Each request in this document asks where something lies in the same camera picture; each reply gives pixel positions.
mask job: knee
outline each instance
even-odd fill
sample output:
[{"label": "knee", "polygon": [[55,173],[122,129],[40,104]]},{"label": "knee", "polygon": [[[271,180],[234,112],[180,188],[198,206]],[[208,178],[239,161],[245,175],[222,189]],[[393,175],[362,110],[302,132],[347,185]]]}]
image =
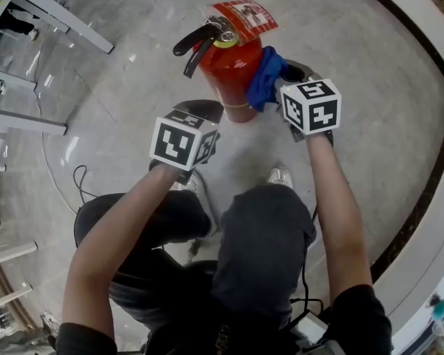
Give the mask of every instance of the knee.
[{"label": "knee", "polygon": [[301,237],[309,244],[315,228],[306,205],[287,186],[266,184],[235,196],[223,215],[224,231],[253,232],[256,237]]},{"label": "knee", "polygon": [[79,246],[90,229],[124,194],[104,195],[86,202],[77,212],[74,222],[75,245]]}]

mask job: red fire extinguisher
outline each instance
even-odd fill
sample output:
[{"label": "red fire extinguisher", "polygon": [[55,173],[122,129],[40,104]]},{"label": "red fire extinguisher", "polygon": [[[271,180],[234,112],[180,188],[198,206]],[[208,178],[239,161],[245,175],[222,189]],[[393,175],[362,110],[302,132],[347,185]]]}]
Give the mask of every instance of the red fire extinguisher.
[{"label": "red fire extinguisher", "polygon": [[227,118],[243,123],[252,120],[256,111],[245,94],[263,57],[260,38],[243,46],[237,45],[238,36],[224,17],[210,16],[208,23],[183,38],[173,49],[176,56],[194,53],[187,62],[184,75],[192,77],[197,65],[207,78]]}]

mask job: shoe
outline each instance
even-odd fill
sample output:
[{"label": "shoe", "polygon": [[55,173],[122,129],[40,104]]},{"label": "shoe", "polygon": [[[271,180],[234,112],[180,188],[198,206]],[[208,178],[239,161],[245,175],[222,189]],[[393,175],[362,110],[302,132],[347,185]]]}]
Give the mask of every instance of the shoe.
[{"label": "shoe", "polygon": [[35,41],[38,38],[38,34],[39,34],[39,30],[38,29],[33,29],[31,30],[28,35],[31,38],[31,41]]},{"label": "shoe", "polygon": [[212,210],[212,204],[209,201],[209,197],[207,196],[206,184],[202,175],[194,170],[192,172],[191,178],[187,182],[187,185],[183,186],[178,183],[178,191],[191,191],[193,192],[199,199],[199,202],[202,205],[202,209],[207,214],[210,219],[211,227],[207,237],[211,237],[214,235],[217,230],[217,223],[215,222],[215,216]]},{"label": "shoe", "polygon": [[268,176],[267,183],[280,184],[282,186],[287,186],[294,189],[293,179],[291,173],[285,166],[278,166],[274,168]]},{"label": "shoe", "polygon": [[191,246],[189,247],[189,250],[187,251],[187,263],[192,263],[194,258],[199,252],[199,249],[202,246],[202,239],[201,238],[195,238],[192,240]]}]

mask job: fire extinguisher handle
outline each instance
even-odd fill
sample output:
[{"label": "fire extinguisher handle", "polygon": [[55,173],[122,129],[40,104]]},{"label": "fire extinguisher handle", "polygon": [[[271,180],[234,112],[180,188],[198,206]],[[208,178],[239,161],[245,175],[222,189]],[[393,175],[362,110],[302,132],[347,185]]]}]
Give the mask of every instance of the fire extinguisher handle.
[{"label": "fire extinguisher handle", "polygon": [[182,56],[190,51],[196,44],[199,42],[211,38],[217,37],[219,34],[219,29],[212,24],[205,24],[197,30],[194,30],[192,33],[186,35],[183,39],[181,39],[173,48],[172,53],[176,56]]},{"label": "fire extinguisher handle", "polygon": [[189,79],[192,78],[192,74],[195,71],[195,68],[198,66],[202,57],[206,53],[206,51],[212,46],[215,42],[215,36],[206,38],[204,42],[197,48],[196,51],[191,55],[191,58],[188,60],[186,67],[184,68],[184,75]]},{"label": "fire extinguisher handle", "polygon": [[196,44],[202,41],[202,44],[194,51],[191,58],[187,62],[184,69],[184,75],[188,78],[192,77],[195,68],[201,61],[206,51],[212,46],[217,37],[220,35],[220,30],[212,24],[205,24],[197,30],[181,39],[172,49],[172,53],[176,56],[186,54]]}]

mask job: fire extinguisher label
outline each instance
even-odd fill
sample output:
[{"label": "fire extinguisher label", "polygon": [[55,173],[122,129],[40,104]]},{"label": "fire extinguisher label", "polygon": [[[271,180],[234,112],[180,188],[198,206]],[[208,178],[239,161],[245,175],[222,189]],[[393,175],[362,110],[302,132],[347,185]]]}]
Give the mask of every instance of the fire extinguisher label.
[{"label": "fire extinguisher label", "polygon": [[221,12],[238,31],[240,45],[278,27],[273,16],[253,0],[228,1],[213,4],[212,7]]}]

